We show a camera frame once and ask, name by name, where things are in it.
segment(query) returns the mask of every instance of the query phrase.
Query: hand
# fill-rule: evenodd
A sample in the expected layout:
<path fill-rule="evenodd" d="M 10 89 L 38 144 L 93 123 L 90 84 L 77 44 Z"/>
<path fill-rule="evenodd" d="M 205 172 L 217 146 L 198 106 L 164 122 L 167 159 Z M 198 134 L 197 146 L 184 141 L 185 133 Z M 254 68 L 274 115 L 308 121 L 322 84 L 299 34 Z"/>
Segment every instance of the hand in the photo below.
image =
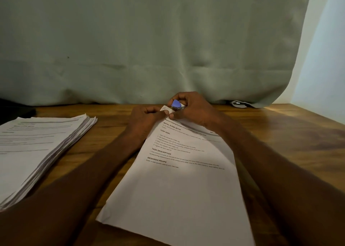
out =
<path fill-rule="evenodd" d="M 214 109 L 198 92 L 179 92 L 169 100 L 167 105 L 171 106 L 174 100 L 178 100 L 187 107 L 171 113 L 169 118 L 172 120 L 185 118 L 212 130 L 210 129 L 212 122 L 222 116 L 222 113 Z"/>
<path fill-rule="evenodd" d="M 165 119 L 169 112 L 160 111 L 158 106 L 139 105 L 133 108 L 124 134 L 128 134 L 142 144 L 156 122 Z"/>

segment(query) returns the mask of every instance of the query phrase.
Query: right hand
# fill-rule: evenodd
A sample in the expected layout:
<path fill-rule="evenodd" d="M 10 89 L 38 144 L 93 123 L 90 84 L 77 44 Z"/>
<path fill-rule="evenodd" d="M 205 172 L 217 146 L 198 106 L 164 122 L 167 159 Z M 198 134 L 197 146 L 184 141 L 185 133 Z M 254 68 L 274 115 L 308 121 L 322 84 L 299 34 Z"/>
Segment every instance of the right hand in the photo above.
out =
<path fill-rule="evenodd" d="M 174 100 L 186 105 L 186 108 L 171 113 L 169 118 L 172 120 L 188 119 L 212 130 L 212 123 L 222 116 L 222 113 L 214 109 L 198 92 L 179 92 L 169 100 L 167 106 L 171 106 Z"/>

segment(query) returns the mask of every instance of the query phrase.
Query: dark object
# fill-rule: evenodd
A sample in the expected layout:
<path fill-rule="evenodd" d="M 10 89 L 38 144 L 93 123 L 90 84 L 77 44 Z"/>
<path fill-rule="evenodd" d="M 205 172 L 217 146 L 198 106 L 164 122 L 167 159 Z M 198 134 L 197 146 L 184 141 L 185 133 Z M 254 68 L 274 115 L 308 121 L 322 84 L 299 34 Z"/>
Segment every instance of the dark object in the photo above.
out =
<path fill-rule="evenodd" d="M 36 109 L 31 106 L 0 99 L 0 125 L 14 120 L 17 117 L 30 118 L 35 114 Z"/>

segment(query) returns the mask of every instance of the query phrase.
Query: forearm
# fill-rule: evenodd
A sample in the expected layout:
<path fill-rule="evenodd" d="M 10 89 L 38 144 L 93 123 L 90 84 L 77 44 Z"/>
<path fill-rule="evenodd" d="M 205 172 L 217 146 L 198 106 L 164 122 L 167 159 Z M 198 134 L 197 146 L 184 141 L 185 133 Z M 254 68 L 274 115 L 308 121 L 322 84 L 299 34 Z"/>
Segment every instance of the forearm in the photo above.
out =
<path fill-rule="evenodd" d="M 64 245 L 102 185 L 140 146 L 137 142 L 120 135 L 69 174 L 0 213 L 0 241 Z"/>
<path fill-rule="evenodd" d="M 210 128 L 231 147 L 302 243 L 340 244 L 345 229 L 342 192 L 289 162 L 224 114 Z"/>

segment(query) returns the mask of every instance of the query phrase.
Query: fabric backdrop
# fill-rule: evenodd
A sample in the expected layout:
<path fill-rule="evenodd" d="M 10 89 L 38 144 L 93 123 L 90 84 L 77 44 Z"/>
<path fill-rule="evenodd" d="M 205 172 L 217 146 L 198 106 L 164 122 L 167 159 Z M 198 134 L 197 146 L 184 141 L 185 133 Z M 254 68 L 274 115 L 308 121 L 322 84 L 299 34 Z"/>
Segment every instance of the fabric backdrop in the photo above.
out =
<path fill-rule="evenodd" d="M 262 107 L 287 86 L 308 0 L 0 0 L 0 98 Z"/>

